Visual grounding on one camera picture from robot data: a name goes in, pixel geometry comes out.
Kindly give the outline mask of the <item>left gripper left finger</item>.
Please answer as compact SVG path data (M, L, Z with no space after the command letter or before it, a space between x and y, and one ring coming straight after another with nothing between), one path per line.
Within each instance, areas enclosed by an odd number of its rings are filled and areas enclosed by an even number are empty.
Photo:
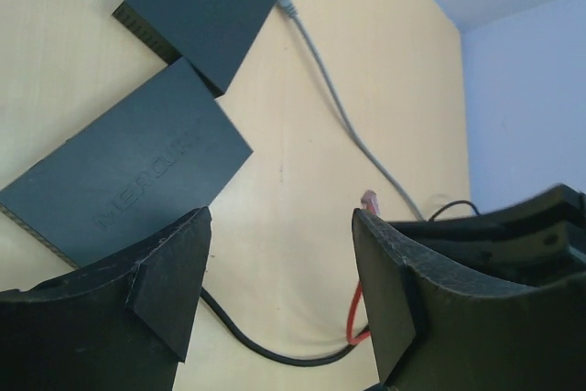
M1 295L4 390L169 390L186 360L212 217L195 209L148 238Z

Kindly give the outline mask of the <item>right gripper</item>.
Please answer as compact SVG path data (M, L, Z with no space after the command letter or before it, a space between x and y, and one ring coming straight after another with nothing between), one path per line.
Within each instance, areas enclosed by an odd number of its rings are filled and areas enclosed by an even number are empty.
M494 212L390 225L464 266L518 284L545 286L585 271L585 194L565 184Z

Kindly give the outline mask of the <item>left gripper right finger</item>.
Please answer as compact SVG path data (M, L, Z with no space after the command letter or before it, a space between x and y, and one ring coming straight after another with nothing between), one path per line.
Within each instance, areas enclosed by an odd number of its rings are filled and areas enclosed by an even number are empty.
M380 381L393 390L582 390L585 276L530 287L352 219Z

